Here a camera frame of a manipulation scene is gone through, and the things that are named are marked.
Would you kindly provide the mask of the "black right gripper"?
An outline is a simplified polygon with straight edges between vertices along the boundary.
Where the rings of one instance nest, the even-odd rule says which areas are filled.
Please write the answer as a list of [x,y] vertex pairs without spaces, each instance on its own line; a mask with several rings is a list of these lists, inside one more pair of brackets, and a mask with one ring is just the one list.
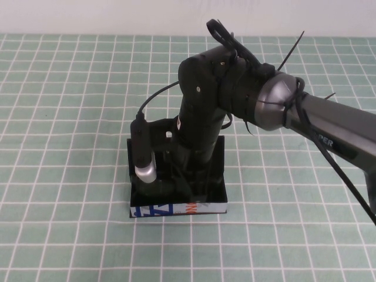
[[157,146],[157,161],[167,169],[176,185],[178,201],[194,202],[192,190],[200,190],[200,198],[206,199],[209,190],[220,188],[220,139],[205,147],[188,147],[175,137],[165,138]]

